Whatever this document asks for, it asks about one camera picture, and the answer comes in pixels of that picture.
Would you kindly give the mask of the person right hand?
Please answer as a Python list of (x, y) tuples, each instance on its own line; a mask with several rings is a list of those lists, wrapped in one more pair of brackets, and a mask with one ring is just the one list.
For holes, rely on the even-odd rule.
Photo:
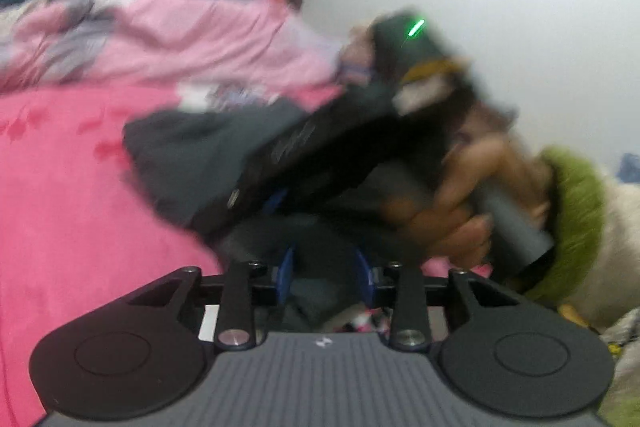
[(491, 133), (456, 146), (446, 157), (442, 183), (431, 204), (398, 196), (387, 199), (382, 213), (418, 247), (418, 258), (443, 257), (457, 268), (481, 265), (489, 253), (492, 218), (472, 207), (477, 185), (494, 182), (540, 229), (550, 209), (552, 169), (530, 156), (503, 133)]

